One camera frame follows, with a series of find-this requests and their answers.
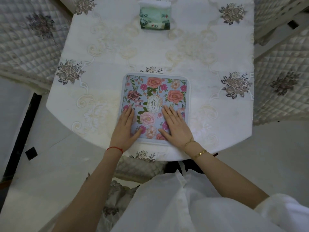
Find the white sleeve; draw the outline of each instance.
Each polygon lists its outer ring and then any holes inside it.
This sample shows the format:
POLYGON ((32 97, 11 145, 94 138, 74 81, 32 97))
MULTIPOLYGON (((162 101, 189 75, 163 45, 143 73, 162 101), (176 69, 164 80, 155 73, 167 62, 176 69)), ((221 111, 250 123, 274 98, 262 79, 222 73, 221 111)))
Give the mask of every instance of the white sleeve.
POLYGON ((305 232, 309 229, 309 208, 288 195, 272 195, 254 210, 288 232, 305 232))

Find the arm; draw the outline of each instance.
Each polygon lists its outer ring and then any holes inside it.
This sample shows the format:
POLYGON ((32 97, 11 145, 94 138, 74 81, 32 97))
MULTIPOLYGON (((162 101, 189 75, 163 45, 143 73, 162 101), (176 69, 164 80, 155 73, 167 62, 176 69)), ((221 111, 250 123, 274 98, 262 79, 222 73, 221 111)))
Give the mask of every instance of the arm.
MULTIPOLYGON (((115 146, 125 152, 141 135, 139 130, 130 137, 133 116, 134 110, 131 107, 124 110, 113 132, 110 147, 115 146)), ((122 152, 116 148, 111 148, 104 153, 102 161, 58 218, 53 232, 96 230, 121 155, 122 152)))
MULTIPOLYGON (((162 113, 172 135, 163 129, 159 131, 169 142, 185 151, 191 158, 204 150, 199 143, 189 142, 193 135, 179 112, 164 106, 162 113)), ((197 157, 195 162, 222 197, 234 199, 252 209, 268 198, 264 191, 208 152, 197 157)))

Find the person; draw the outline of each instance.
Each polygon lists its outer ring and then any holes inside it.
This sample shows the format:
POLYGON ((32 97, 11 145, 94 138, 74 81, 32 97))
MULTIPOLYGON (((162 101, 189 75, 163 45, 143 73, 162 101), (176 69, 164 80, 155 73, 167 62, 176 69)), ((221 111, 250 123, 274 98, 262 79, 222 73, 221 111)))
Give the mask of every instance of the person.
MULTIPOLYGON (((204 174, 157 175, 136 191, 112 231, 307 231, 309 208, 290 196, 269 197, 197 142, 179 112, 164 106, 171 134, 160 133, 204 174)), ((96 231, 116 165, 141 135, 131 136, 134 109, 124 110, 102 161, 59 216, 53 232, 96 231)))

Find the white shirt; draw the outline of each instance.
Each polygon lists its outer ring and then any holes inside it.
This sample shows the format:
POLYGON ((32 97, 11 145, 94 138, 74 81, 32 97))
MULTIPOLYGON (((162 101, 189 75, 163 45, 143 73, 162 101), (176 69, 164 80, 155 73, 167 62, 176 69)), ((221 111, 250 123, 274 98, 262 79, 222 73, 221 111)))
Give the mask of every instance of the white shirt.
POLYGON ((141 185, 111 231, 308 230, 309 208, 290 196, 273 195, 252 210, 222 198, 204 174, 189 169, 141 185))

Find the embroidered tablecloth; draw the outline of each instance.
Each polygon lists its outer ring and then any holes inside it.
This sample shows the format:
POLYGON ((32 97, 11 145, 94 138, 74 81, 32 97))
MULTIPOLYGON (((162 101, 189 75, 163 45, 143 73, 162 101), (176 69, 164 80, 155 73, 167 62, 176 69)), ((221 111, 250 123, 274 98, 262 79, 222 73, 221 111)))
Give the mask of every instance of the embroidered tablecloth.
MULTIPOLYGON (((211 153, 252 134, 253 0, 169 0, 170 30, 140 27, 139 0, 79 0, 47 108, 107 148, 130 72, 190 81, 189 126, 211 153)), ((134 143, 133 158, 183 160, 174 147, 134 143)))

